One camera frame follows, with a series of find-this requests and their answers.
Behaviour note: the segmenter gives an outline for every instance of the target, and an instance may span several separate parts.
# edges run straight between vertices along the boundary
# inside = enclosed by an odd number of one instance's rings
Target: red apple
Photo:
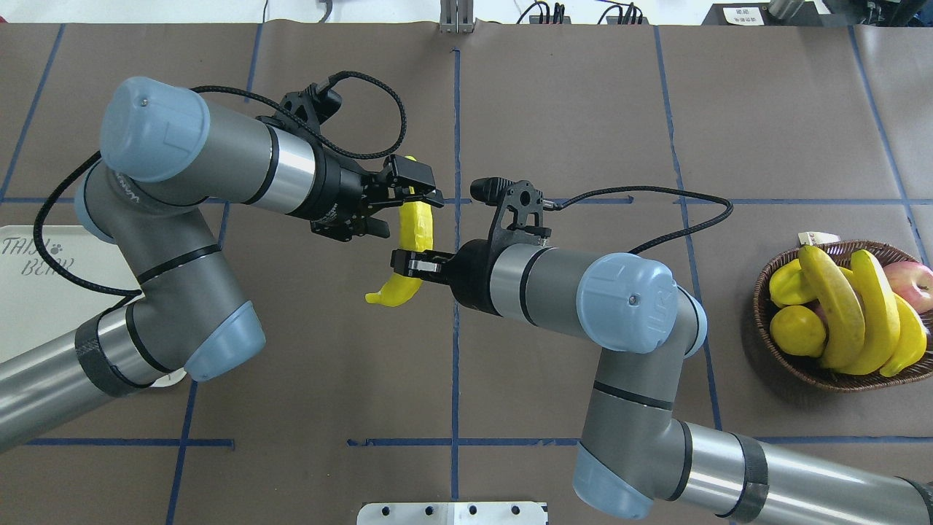
[[[884,267],[891,290],[904,298],[918,314],[933,309],[933,270],[919,262],[892,262]]]

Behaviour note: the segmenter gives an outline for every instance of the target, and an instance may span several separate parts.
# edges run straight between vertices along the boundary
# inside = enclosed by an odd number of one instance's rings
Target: metal bracket
[[[367,504],[356,525],[547,525],[548,504],[457,502]]]
[[[440,31],[442,33],[473,33],[473,0],[440,0]]]

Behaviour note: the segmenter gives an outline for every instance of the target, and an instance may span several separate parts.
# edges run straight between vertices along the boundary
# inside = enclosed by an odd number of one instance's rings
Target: fruit basket
[[[819,245],[819,247],[826,251],[836,264],[846,268],[850,267],[852,253],[860,249],[870,251],[882,265],[899,261],[916,262],[916,260],[907,253],[890,245],[874,241],[842,241]],[[778,312],[778,307],[771,301],[768,283],[771,276],[778,268],[797,258],[797,252],[797,248],[790,249],[771,259],[764,269],[761,270],[758,281],[755,283],[755,290],[752,295],[753,322],[756,332],[764,342],[765,348],[750,349],[752,352],[763,354],[749,356],[753,364],[755,364],[754,361],[776,362],[781,368],[784,368],[790,372],[792,376],[804,383],[821,390],[834,392],[875,390],[913,383],[933,376],[933,353],[930,352],[930,350],[933,350],[933,336],[927,338],[927,352],[924,354],[924,357],[921,358],[919,362],[908,366],[893,377],[884,377],[878,372],[873,372],[866,376],[839,374],[829,369],[821,368],[816,359],[787,355],[779,350],[768,332],[771,319]],[[923,321],[926,328],[930,330],[931,327],[933,327],[933,310],[920,314],[920,319]],[[756,366],[755,368],[761,373],[761,366]],[[768,377],[768,379],[774,380],[775,377]]]

